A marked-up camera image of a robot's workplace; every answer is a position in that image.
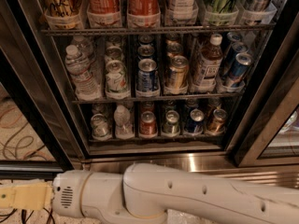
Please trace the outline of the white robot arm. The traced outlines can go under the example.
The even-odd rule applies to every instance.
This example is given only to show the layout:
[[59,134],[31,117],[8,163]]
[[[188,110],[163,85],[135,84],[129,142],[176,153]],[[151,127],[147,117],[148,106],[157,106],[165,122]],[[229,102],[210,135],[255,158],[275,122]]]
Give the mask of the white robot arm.
[[122,175],[67,171],[52,184],[30,180],[0,187],[0,207],[41,210],[103,224],[165,224],[167,211],[219,224],[299,224],[299,192],[148,163]]

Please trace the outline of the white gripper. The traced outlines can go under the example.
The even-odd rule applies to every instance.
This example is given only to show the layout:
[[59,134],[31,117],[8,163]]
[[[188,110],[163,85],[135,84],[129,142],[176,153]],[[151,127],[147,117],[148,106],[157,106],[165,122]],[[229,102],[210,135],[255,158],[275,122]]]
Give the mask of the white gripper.
[[[124,208],[122,175],[73,170],[58,174],[52,185],[52,208],[60,216],[131,223]],[[0,186],[0,208],[42,210],[51,198],[52,187],[44,181]]]

